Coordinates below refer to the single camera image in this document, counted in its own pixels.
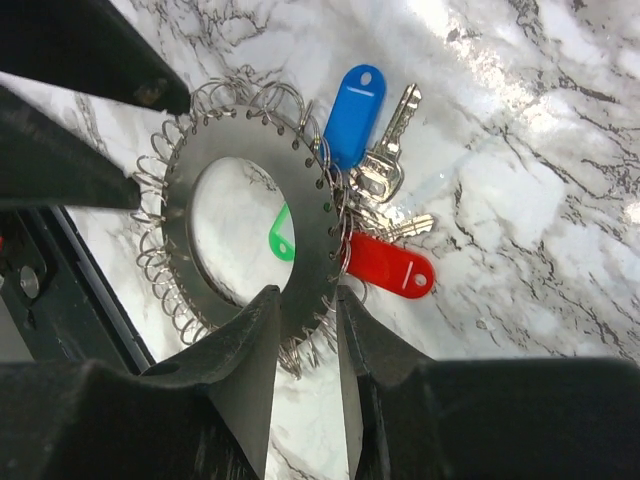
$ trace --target key ring holder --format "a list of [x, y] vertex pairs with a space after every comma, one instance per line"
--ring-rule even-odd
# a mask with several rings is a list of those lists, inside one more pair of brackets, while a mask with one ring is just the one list
[[[232, 103], [216, 100], [222, 92]], [[286, 96], [298, 109], [296, 122], [277, 110]], [[246, 158], [279, 185], [300, 239], [282, 292], [280, 348], [281, 366], [296, 377], [305, 356], [311, 366], [318, 364], [311, 338], [317, 328], [335, 347], [335, 324], [327, 321], [324, 303], [346, 271], [340, 258], [348, 248], [344, 234], [336, 234], [343, 230], [345, 209], [334, 202], [347, 182], [332, 178], [329, 146], [311, 107], [287, 84], [271, 82], [251, 95], [241, 78], [212, 79], [192, 95], [187, 118], [167, 120], [151, 136], [154, 155], [141, 156], [134, 174], [144, 195], [132, 217], [145, 228], [136, 262], [185, 344], [224, 325], [241, 308], [207, 275], [194, 247], [191, 200], [202, 172], [224, 157]], [[307, 124], [311, 136], [305, 135]]]

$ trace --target key tag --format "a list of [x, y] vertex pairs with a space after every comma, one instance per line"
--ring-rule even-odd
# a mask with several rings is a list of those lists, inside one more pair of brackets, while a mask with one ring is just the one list
[[351, 239], [347, 273], [405, 298], [431, 291], [436, 273], [425, 257], [360, 232]]
[[276, 221], [273, 222], [271, 230], [269, 230], [269, 246], [273, 254], [280, 260], [293, 262], [296, 257], [296, 247], [294, 247], [293, 242], [287, 238], [287, 233], [293, 234], [293, 232], [286, 231], [287, 226], [292, 227], [289, 206], [285, 203], [276, 217]]
[[386, 92], [382, 72], [371, 65], [358, 65], [342, 79], [324, 131], [340, 170], [362, 161]]

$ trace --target green key tag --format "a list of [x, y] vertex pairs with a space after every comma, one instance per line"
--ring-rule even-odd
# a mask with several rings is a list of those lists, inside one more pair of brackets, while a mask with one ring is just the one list
[[282, 210], [269, 230], [269, 246], [273, 254], [280, 260], [293, 262], [296, 256], [296, 247], [293, 245], [293, 223], [289, 206], [286, 203], [282, 206]]

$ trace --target silver key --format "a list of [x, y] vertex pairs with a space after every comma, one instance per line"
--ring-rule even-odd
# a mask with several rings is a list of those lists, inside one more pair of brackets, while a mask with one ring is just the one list
[[393, 228], [390, 218], [367, 208], [364, 204], [358, 203], [351, 197], [347, 200], [346, 207], [354, 215], [359, 228], [371, 232], [373, 235], [377, 236], [379, 232], [385, 232]]
[[401, 238], [415, 237], [421, 233], [428, 233], [433, 230], [435, 223], [436, 220], [433, 218], [433, 215], [429, 213], [419, 215], [399, 225], [394, 225], [389, 229], [382, 230], [379, 232], [378, 238], [389, 243], [394, 243]]
[[398, 163], [402, 150], [400, 136], [404, 133], [422, 100], [418, 85], [409, 85], [391, 117], [382, 139], [366, 152], [362, 163], [349, 176], [351, 188], [377, 203], [391, 200], [404, 181], [404, 171]]

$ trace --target metal ring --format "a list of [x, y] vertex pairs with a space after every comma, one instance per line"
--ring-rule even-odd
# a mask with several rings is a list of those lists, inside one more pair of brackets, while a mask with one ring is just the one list
[[208, 125], [198, 119], [198, 134], [188, 132], [171, 158], [164, 179], [163, 196], [167, 202], [162, 206], [168, 263], [181, 293], [210, 327], [224, 325], [240, 311], [239, 306], [224, 298], [195, 253], [192, 199], [201, 174], [213, 162], [225, 157], [253, 161], [273, 178], [289, 205], [296, 257], [282, 292], [281, 338], [300, 337], [303, 328], [318, 326], [314, 314], [326, 312], [322, 297], [333, 297], [336, 288], [327, 277], [340, 271], [339, 262], [330, 259], [330, 253], [340, 248], [339, 239], [319, 233], [335, 225], [335, 215], [324, 209], [332, 192], [328, 182], [316, 188], [317, 172], [305, 167], [305, 160], [313, 153], [304, 143], [297, 150], [292, 148], [293, 141], [299, 138], [292, 128], [284, 125], [280, 135], [277, 128], [282, 129], [282, 125], [262, 125], [257, 115], [259, 108], [233, 108], [237, 110], [235, 117], [210, 119]]

